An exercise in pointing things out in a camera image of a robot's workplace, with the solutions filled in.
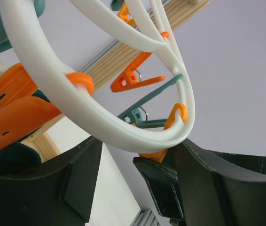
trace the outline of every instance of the gray wall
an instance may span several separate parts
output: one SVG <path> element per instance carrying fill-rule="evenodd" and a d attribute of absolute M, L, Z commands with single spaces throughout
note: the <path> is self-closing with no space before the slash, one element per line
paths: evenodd
<path fill-rule="evenodd" d="M 189 138 L 216 151 L 266 155 L 266 1 L 211 0 L 175 37 L 196 98 Z M 140 71 L 144 78 L 171 78 L 156 56 Z M 114 94 L 107 84 L 94 98 L 117 115 L 155 87 Z M 145 109 L 151 119 L 165 118 L 177 100 L 172 87 Z M 136 155 L 108 147 L 141 207 L 153 207 L 132 164 Z M 167 220 L 159 220 L 167 225 Z"/>

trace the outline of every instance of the white plastic frame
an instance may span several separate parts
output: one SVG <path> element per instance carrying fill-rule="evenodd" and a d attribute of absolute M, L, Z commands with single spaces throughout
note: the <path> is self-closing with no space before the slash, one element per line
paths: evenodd
<path fill-rule="evenodd" d="M 8 38 L 40 90 L 83 130 L 119 149 L 153 153 L 182 142 L 194 125 L 195 101 L 161 0 L 150 0 L 158 29 L 140 0 L 125 0 L 141 32 L 123 22 L 100 0 L 70 2 L 100 28 L 125 44 L 156 53 L 174 76 L 183 74 L 184 78 L 177 82 L 177 88 L 180 102 L 188 109 L 188 117 L 182 122 L 180 112 L 177 112 L 173 126 L 160 132 L 140 129 L 117 118 L 93 100 L 83 85 L 74 87 L 65 77 L 73 70 L 64 65 L 51 49 L 38 22 L 33 0 L 0 0 L 0 14 Z M 170 35 L 168 40 L 160 34 L 164 31 Z"/>

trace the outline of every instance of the white panel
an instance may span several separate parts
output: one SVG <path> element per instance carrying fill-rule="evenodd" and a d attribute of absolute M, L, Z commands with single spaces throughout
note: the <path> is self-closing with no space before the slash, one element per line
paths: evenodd
<path fill-rule="evenodd" d="M 48 133 L 61 152 L 73 148 L 90 136 L 66 117 Z M 139 211 L 137 201 L 103 144 L 89 225 L 130 226 Z"/>

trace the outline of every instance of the orange clothespin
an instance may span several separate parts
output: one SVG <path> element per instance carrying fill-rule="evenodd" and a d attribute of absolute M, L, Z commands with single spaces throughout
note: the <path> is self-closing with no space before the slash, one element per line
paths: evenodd
<path fill-rule="evenodd" d="M 73 84 L 84 84 L 93 93 L 93 81 L 84 73 L 71 73 Z M 21 64 L 0 77 L 0 149 L 41 127 L 61 112 L 52 104 L 31 95 L 38 89 Z"/>
<path fill-rule="evenodd" d="M 170 116 L 168 117 L 168 119 L 167 119 L 167 121 L 165 123 L 165 126 L 164 126 L 163 130 L 166 130 L 166 129 L 170 128 L 174 124 L 174 122 L 175 122 L 175 114 L 176 114 L 177 110 L 180 110 L 180 112 L 181 112 L 182 121 L 186 120 L 186 118 L 188 116 L 187 108 L 182 103 L 176 103 L 175 106 L 173 107 L 171 113 L 170 113 Z M 163 158 L 165 157 L 167 151 L 168 151 L 168 148 L 164 149 L 164 150 L 162 150 L 160 152 L 156 152 L 156 153 L 139 154 L 139 156 L 140 157 L 145 157 L 145 158 L 148 158 L 148 159 L 151 159 L 151 160 L 154 160 L 156 162 L 161 163 Z"/>
<path fill-rule="evenodd" d="M 169 33 L 163 32 L 161 34 L 163 37 L 168 38 Z M 141 80 L 141 73 L 137 68 L 145 62 L 152 53 L 142 52 L 140 53 L 124 70 L 123 72 L 113 81 L 110 88 L 114 93 L 123 92 L 131 89 L 136 89 L 148 85 L 161 82 L 165 79 L 165 76 L 158 76 L 155 78 Z M 134 73 L 136 71 L 139 74 L 139 81 Z"/>
<path fill-rule="evenodd" d="M 132 27 L 136 27 L 136 23 L 133 19 L 130 18 L 130 12 L 126 5 L 126 3 L 123 3 L 122 8 L 120 8 L 118 12 L 118 16 L 125 21 L 127 24 L 129 24 Z"/>

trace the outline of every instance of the wooden beam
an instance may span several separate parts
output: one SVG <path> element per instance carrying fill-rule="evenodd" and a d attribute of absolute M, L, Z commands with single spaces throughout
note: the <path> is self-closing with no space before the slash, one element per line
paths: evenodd
<path fill-rule="evenodd" d="M 198 13 L 208 3 L 209 0 L 170 0 L 166 3 L 164 8 L 172 29 L 178 29 L 183 23 Z M 94 91 L 96 92 L 110 79 L 124 70 L 139 54 L 139 50 L 131 48 L 123 43 L 119 43 L 109 53 L 102 57 L 98 63 L 89 67 L 85 72 L 91 76 L 94 81 Z M 46 131 L 63 117 L 64 115 L 61 114 L 55 119 L 49 121 L 25 142 L 34 143 L 34 145 L 39 149 L 44 148 L 44 156 L 51 158 L 55 154 L 57 155 L 57 147 L 55 147 Z"/>

